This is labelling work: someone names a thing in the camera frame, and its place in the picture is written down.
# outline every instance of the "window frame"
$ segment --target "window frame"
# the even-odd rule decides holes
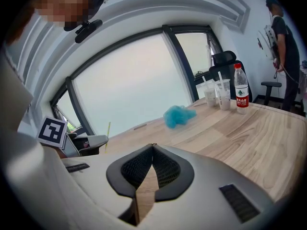
[[[189,65],[189,61],[180,45],[180,42],[178,41],[176,34],[182,34],[182,33],[206,33],[208,43],[210,44],[210,48],[212,48],[212,51],[217,54],[221,53],[223,51],[217,37],[215,36],[213,30],[208,25],[163,25],[160,28],[151,29],[145,32],[141,32],[129,37],[126,37],[116,43],[113,43],[112,45],[102,49],[97,54],[89,58],[87,61],[85,61],[81,66],[79,66],[70,76],[68,76],[65,79],[65,82],[61,85],[59,90],[56,92],[52,100],[50,101],[50,106],[52,109],[52,113],[55,118],[60,119],[60,117],[57,115],[57,103],[63,96],[63,94],[68,91],[69,97],[71,100],[71,104],[75,110],[75,113],[81,123],[81,129],[79,133],[86,132],[87,135],[95,135],[93,132],[89,121],[87,120],[81,105],[79,103],[79,100],[77,98],[74,86],[73,86],[73,80],[78,77],[84,70],[86,70],[88,67],[90,67],[93,63],[95,63],[97,60],[102,58],[103,56],[111,53],[112,51],[130,44],[134,41],[140,40],[145,37],[149,37],[156,34],[164,34],[166,38],[169,41],[169,46],[172,48],[173,52],[175,53],[175,56],[179,62],[179,65],[182,69],[184,78],[186,80],[192,101],[195,102],[199,99],[196,85],[203,83],[202,76],[205,77],[206,80],[212,79],[209,71],[205,72],[203,75],[195,78],[194,74],[192,72],[192,69]]]

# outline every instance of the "black office chair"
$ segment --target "black office chair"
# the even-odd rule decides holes
[[[267,86],[267,91],[265,93],[263,105],[268,105],[270,96],[271,96],[271,92],[272,92],[272,87],[280,88],[282,86],[282,83],[281,82],[262,82],[261,85]]]
[[[242,70],[244,70],[243,63],[236,60],[236,55],[232,51],[225,51],[223,53],[212,55],[214,66],[209,68],[209,72],[214,81],[220,80],[218,72],[221,72],[223,79],[230,79],[230,98],[236,100],[236,89],[235,89],[235,67],[236,63],[240,63]],[[249,102],[253,101],[253,96],[248,86]]]

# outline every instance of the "wooden table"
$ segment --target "wooden table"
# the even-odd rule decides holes
[[[307,119],[268,106],[251,103],[246,115],[198,100],[189,109],[197,116],[185,126],[169,129],[162,118],[112,137],[108,153],[157,143],[223,161],[261,186],[273,200],[293,188],[302,169],[307,147]],[[140,218],[154,203],[158,189],[153,168],[137,191]]]

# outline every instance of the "window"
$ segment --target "window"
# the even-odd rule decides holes
[[[207,34],[184,33],[176,34],[176,37],[189,61],[194,77],[207,72],[213,53]]]
[[[74,88],[93,131],[106,134],[111,122],[110,137],[191,104],[162,34],[103,56],[74,79]]]
[[[81,127],[80,121],[71,104],[68,91],[66,91],[57,103],[58,117],[68,122],[68,129],[73,133],[76,129]]]
[[[163,25],[102,49],[66,78],[50,105],[68,132],[102,135],[111,122],[112,137],[203,97],[202,77],[211,79],[211,55],[221,51],[209,26]]]

